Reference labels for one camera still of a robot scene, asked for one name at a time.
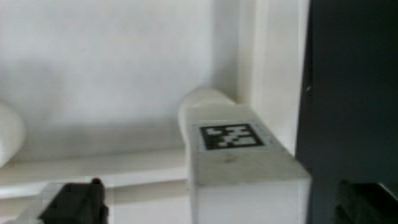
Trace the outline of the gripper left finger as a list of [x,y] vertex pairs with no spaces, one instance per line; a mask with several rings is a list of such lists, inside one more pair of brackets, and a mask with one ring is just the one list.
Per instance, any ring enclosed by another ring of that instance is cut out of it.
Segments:
[[62,186],[39,220],[43,224],[108,224],[105,185],[98,178]]

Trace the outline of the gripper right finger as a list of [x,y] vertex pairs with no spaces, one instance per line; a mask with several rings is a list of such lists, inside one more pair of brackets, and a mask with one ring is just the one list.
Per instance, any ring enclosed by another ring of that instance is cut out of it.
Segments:
[[398,182],[339,182],[334,224],[398,224]]

